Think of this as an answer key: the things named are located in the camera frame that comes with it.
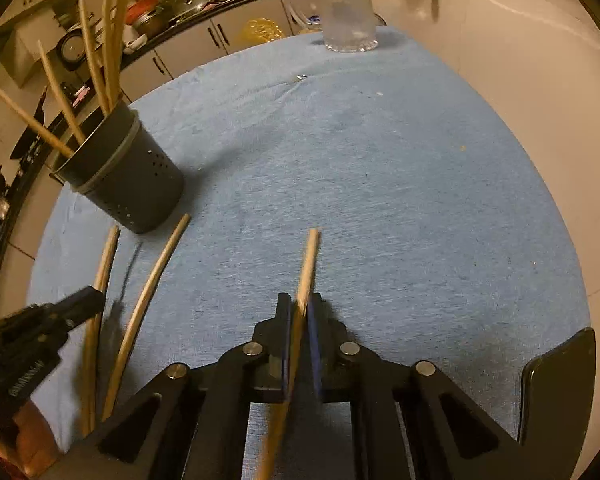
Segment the black cabinet handle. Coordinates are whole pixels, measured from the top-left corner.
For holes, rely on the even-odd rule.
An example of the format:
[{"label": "black cabinet handle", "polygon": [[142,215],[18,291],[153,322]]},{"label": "black cabinet handle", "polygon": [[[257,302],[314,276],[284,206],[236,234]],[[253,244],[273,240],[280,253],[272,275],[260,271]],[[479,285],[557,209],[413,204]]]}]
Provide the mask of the black cabinet handle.
[{"label": "black cabinet handle", "polygon": [[220,34],[222,34],[222,38],[224,39],[224,42],[226,44],[230,44],[229,40],[226,38],[226,35],[224,34],[224,30],[222,30],[222,25],[220,25],[219,23],[218,23],[218,30],[220,31]]},{"label": "black cabinet handle", "polygon": [[209,31],[209,35],[211,36],[211,39],[214,40],[216,47],[220,48],[220,43],[218,43],[218,40],[216,40],[216,37],[214,36],[213,31],[211,30],[211,27],[207,27],[206,30]]},{"label": "black cabinet handle", "polygon": [[157,68],[157,69],[160,71],[160,73],[161,73],[162,75],[164,75],[164,70],[162,69],[162,67],[161,67],[160,65],[158,65],[158,61],[157,61],[157,59],[155,59],[155,57],[152,57],[151,59],[153,59],[153,60],[154,60],[154,65],[155,65],[155,67],[156,67],[156,68]]}]

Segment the transparent glass mug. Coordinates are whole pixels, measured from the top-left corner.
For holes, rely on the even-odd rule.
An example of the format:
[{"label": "transparent glass mug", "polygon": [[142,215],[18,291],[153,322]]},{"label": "transparent glass mug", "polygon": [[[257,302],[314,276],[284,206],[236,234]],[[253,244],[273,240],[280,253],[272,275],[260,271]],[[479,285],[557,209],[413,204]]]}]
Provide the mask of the transparent glass mug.
[{"label": "transparent glass mug", "polygon": [[298,6],[294,6],[294,0],[284,2],[302,26],[322,30],[324,44],[331,50],[362,52],[378,46],[371,0],[314,0],[320,23],[307,18]]}]

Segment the metal screw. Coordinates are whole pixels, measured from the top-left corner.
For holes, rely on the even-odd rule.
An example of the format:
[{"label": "metal screw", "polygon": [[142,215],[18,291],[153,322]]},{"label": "metal screw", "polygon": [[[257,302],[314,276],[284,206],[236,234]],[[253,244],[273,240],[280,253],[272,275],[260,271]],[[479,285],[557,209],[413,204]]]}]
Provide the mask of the metal screw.
[{"label": "metal screw", "polygon": [[429,361],[420,361],[416,364],[416,371],[420,375],[430,376],[435,373],[436,367],[433,363],[430,363]]},{"label": "metal screw", "polygon": [[262,352],[262,345],[255,341],[245,344],[242,351],[247,355],[259,355]]},{"label": "metal screw", "polygon": [[167,367],[167,377],[170,379],[179,379],[187,375],[187,367],[182,363],[174,363]]},{"label": "metal screw", "polygon": [[353,341],[346,341],[340,345],[340,351],[344,355],[355,355],[360,352],[360,346]]}]

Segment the table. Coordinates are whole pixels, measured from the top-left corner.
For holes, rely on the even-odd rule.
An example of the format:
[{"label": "table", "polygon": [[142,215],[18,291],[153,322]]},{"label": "table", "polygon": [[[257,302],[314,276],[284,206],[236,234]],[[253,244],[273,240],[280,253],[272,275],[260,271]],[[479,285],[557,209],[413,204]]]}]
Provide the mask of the table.
[{"label": "table", "polygon": [[[573,245],[489,105],[415,41],[389,27],[378,35],[379,47],[360,54],[330,52],[320,34],[276,41],[133,104],[186,187],[160,228],[122,233],[104,378],[166,238],[183,212],[192,222],[146,315],[120,402],[171,362],[208,364],[249,340],[277,293],[295,291],[307,230],[319,226],[315,290],[354,336],[395,362],[435,362],[515,436],[523,366],[589,324]],[[90,284],[110,225],[65,187],[29,301]],[[34,395],[64,448],[78,434],[81,340],[75,331]],[[292,410],[284,476],[353,478],[347,409],[318,405],[307,384]],[[247,478],[263,431],[262,407],[252,413]]]}]

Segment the wooden chopstick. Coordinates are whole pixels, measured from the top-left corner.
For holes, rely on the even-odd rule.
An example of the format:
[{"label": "wooden chopstick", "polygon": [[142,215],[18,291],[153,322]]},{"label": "wooden chopstick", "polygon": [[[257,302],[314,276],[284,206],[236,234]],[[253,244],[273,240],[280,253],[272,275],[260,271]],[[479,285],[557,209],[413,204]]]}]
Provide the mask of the wooden chopstick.
[{"label": "wooden chopstick", "polygon": [[154,296],[155,289],[158,287],[158,282],[160,281],[164,267],[167,266],[167,263],[169,262],[173,251],[177,247],[184,229],[186,229],[187,225],[189,225],[190,220],[191,216],[188,214],[184,215],[180,219],[180,222],[171,234],[167,244],[164,246],[162,253],[158,257],[158,260],[156,261],[154,268],[149,274],[149,278],[147,279],[146,283],[144,284],[144,288],[140,293],[140,297],[138,298],[136,307],[131,315],[131,320],[129,320],[129,325],[126,328],[125,335],[122,339],[122,344],[120,345],[120,351],[118,352],[116,362],[113,366],[113,370],[111,371],[109,386],[107,388],[107,396],[104,400],[104,408],[102,410],[103,421],[107,420],[109,415],[111,415],[113,412],[113,407],[116,403],[116,397],[118,396],[118,391],[120,389],[120,383],[122,382],[122,374],[124,373],[126,364],[129,361],[129,356],[136,342],[136,337],[138,337],[138,332],[140,330],[142,320],[144,319],[144,314],[146,314],[146,310],[149,307],[149,302]]},{"label": "wooden chopstick", "polygon": [[102,63],[104,65],[104,79],[107,89],[107,99],[109,100],[109,110],[113,110],[116,105],[114,97],[110,93],[109,81],[111,80],[111,71],[113,70],[113,59],[111,50],[111,0],[102,0]]},{"label": "wooden chopstick", "polygon": [[[93,288],[101,291],[105,296],[119,237],[120,228],[114,225],[109,229],[109,235],[100,257],[98,272],[93,282]],[[82,389],[80,392],[80,428],[82,436],[87,436],[96,427],[96,370],[101,322],[102,313],[92,317],[86,323],[84,346],[82,348]]]},{"label": "wooden chopstick", "polygon": [[289,390],[282,404],[272,405],[269,411],[269,430],[262,445],[256,480],[269,480],[273,475],[276,455],[285,433],[286,414],[291,404],[291,396],[296,382],[296,372],[300,361],[300,343],[304,332],[304,318],[309,294],[314,280],[315,259],[320,243],[320,231],[310,229],[306,241],[304,261],[300,271],[298,293],[296,294],[296,310],[291,325],[291,341],[289,346]]},{"label": "wooden chopstick", "polygon": [[80,124],[78,124],[78,121],[75,119],[74,109],[69,104],[69,101],[66,100],[64,92],[62,92],[62,89],[60,88],[60,83],[58,82],[58,79],[56,79],[54,69],[51,68],[51,62],[49,61],[49,58],[45,52],[45,48],[42,46],[42,42],[40,40],[38,40],[38,49],[40,51],[42,66],[45,69],[46,78],[49,81],[49,86],[51,86],[51,91],[54,93],[56,101],[60,105],[62,114],[69,125],[69,129],[74,134],[75,140],[78,141],[78,144],[82,144],[85,140],[87,140],[87,138],[84,136]]},{"label": "wooden chopstick", "polygon": [[122,59],[122,32],[125,27],[126,3],[128,0],[116,0],[116,15],[113,22],[113,31],[111,33],[112,44],[110,46],[111,60],[113,67],[111,69],[111,79],[107,81],[110,85],[110,95],[114,102],[118,102],[120,97],[120,60]]},{"label": "wooden chopstick", "polygon": [[16,112],[20,118],[25,121],[31,129],[33,129],[42,139],[49,144],[52,148],[58,150],[66,158],[71,158],[74,152],[64,142],[58,139],[54,134],[47,130],[42,124],[35,120],[31,115],[27,114],[18,104],[13,101],[5,92],[0,88],[0,97],[7,103],[9,108]]},{"label": "wooden chopstick", "polygon": [[106,88],[104,86],[104,80],[100,73],[100,67],[96,60],[96,53],[94,48],[94,41],[91,37],[91,28],[89,27],[89,20],[87,19],[87,11],[84,8],[84,0],[78,0],[78,10],[80,11],[80,26],[82,28],[82,36],[84,38],[84,49],[87,53],[87,64],[89,65],[89,72],[91,73],[91,80],[93,81],[93,87],[98,97],[98,104],[103,115],[106,117],[110,113],[109,101],[107,100]]}]

